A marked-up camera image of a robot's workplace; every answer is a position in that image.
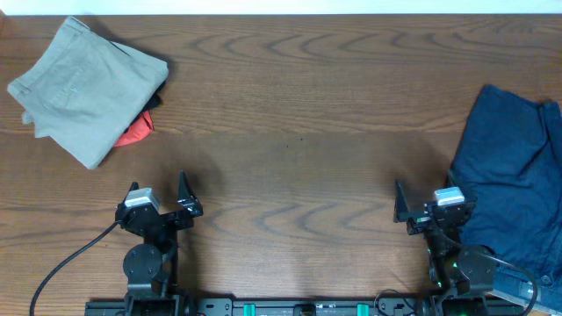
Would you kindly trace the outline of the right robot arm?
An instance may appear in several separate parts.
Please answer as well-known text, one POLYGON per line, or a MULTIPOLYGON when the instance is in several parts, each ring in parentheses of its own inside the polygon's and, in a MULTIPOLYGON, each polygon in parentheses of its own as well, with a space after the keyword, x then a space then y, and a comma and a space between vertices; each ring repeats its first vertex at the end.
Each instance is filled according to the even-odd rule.
POLYGON ((486 315, 486 294, 494 287, 495 263, 483 246, 463 245, 460 228, 472 216, 476 199, 453 185, 436 190, 419 211, 409 209, 404 191, 395 184, 394 221, 409 235, 421 234, 428 246, 429 276, 438 290, 414 303, 415 315, 486 315))

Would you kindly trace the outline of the red folded garment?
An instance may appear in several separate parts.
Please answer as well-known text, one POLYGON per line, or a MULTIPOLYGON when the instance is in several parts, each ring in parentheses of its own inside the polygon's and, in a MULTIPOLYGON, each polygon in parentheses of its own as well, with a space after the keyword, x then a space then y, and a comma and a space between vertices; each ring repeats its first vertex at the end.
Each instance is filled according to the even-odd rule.
POLYGON ((144 140, 155 130, 150 111, 143 111, 140 116, 119 137, 114 147, 123 147, 144 140))

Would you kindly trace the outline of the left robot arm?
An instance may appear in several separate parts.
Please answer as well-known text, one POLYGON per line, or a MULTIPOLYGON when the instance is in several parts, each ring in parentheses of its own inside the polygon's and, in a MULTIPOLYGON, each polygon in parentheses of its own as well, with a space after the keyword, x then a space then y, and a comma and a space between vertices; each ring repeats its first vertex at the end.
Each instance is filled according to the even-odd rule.
POLYGON ((125 316, 197 314, 194 299, 177 288, 177 233, 193 227, 194 219, 203 215, 203 206, 183 171, 178 177, 177 202, 179 210, 160 213, 161 203, 153 190, 132 183, 117 207, 115 219, 120 227, 143 239, 123 260, 125 316))

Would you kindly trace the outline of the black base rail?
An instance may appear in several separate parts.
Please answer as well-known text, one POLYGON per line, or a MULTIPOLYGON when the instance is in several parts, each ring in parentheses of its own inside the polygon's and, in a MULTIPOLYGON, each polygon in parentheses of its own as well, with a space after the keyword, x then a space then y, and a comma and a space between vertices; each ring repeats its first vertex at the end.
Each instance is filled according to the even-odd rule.
POLYGON ((377 316, 377 315, 521 315, 524 308, 505 300, 450 299, 436 305, 428 299, 383 296, 372 300, 250 300, 171 298, 165 300, 95 301, 86 316, 377 316))

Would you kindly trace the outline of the folded beige shorts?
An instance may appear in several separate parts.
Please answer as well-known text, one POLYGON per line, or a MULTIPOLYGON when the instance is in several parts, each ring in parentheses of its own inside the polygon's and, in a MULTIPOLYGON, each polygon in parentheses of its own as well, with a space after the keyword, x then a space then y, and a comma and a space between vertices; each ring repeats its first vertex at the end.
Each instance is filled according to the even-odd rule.
POLYGON ((87 169, 96 168, 166 81, 166 61, 68 17, 35 65, 9 83, 23 121, 87 169))

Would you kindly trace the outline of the black folded garment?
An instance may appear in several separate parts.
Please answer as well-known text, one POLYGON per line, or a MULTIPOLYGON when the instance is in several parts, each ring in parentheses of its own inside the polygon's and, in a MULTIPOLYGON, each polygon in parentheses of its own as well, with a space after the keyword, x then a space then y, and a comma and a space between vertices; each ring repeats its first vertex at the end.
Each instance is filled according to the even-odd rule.
POLYGON ((162 99, 160 98, 160 96, 158 95, 158 93, 165 87, 166 82, 163 82, 155 91, 155 93, 150 97, 150 99, 147 101, 147 103, 144 105, 144 107, 142 108, 142 110, 139 112, 139 114, 133 119, 133 121, 131 122, 131 124, 129 125, 129 127, 125 130, 125 133, 128 131, 128 129, 130 127, 133 126, 133 124, 141 118, 141 115, 145 112, 145 111, 150 111, 153 110, 154 108, 158 107, 161 103, 162 103, 162 99))

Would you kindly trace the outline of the navy blue shorts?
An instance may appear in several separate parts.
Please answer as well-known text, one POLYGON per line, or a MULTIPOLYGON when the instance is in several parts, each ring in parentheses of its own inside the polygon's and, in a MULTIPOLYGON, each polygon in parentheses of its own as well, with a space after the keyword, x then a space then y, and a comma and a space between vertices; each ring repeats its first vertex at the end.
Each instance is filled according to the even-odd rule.
POLYGON ((455 179, 477 198, 461 233, 522 268, 500 267, 494 289, 536 309, 561 312, 561 111, 485 86, 467 120, 451 164, 455 179))

